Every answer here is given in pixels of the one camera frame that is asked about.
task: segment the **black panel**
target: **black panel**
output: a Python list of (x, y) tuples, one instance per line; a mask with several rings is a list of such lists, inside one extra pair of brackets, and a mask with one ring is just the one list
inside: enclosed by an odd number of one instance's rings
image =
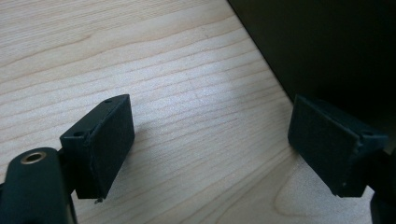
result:
[(395, 1), (229, 2), (290, 99), (329, 101), (396, 147)]

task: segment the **screw hole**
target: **screw hole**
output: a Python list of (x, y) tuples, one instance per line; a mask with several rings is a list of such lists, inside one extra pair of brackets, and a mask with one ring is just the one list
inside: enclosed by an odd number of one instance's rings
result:
[(36, 163), (38, 161), (42, 161), (46, 156), (47, 156), (47, 154), (43, 151), (33, 152), (33, 153), (23, 157), (21, 160), (21, 163), (25, 164), (25, 165)]
[(77, 132), (77, 133), (73, 133), (73, 135), (74, 135), (75, 137), (80, 137), (80, 136), (84, 135), (84, 133), (85, 133), (85, 132)]
[(370, 131), (362, 131), (361, 132), (363, 135), (368, 135), (368, 136), (373, 136), (374, 134)]

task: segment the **light wood surface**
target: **light wood surface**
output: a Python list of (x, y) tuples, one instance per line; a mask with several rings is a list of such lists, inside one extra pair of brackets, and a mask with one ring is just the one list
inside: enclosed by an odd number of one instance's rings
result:
[(290, 148), (291, 103), (224, 0), (1, 1), (0, 178), (102, 100), (136, 139), (79, 223), (371, 223)]

